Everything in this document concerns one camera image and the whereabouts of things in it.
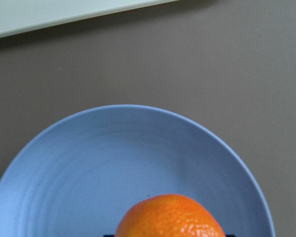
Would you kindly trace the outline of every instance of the orange fruit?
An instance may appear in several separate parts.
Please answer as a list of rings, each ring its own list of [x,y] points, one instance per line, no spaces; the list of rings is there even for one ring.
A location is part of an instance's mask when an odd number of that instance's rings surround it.
[[[225,237],[214,217],[195,200],[177,194],[137,203],[119,223],[115,237]]]

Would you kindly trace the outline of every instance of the tabletop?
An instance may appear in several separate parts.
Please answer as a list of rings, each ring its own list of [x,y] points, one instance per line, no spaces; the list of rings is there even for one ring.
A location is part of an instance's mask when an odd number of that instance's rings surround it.
[[[111,104],[186,116],[258,181],[296,236],[296,0],[183,0],[0,39],[0,178],[39,132]]]

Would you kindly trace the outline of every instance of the blue plate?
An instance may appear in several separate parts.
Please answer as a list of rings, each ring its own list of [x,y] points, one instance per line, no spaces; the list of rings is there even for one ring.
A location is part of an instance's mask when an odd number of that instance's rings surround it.
[[[102,237],[159,194],[204,205],[226,234],[275,237],[254,177],[216,135],[178,114],[113,105],[34,138],[0,181],[0,237]]]

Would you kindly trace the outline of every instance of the tangerine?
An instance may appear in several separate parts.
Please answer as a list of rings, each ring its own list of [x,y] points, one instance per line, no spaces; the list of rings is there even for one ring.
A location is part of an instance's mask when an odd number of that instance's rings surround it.
[[[165,194],[134,205],[115,237],[225,237],[215,218],[195,200]]]

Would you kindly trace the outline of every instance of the blue bowl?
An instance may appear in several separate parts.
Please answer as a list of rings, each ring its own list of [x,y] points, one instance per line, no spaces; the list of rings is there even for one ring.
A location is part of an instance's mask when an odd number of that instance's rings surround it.
[[[0,181],[0,237],[102,237],[159,194],[197,200],[226,234],[275,237],[263,194],[216,135],[178,114],[112,105],[34,138]]]

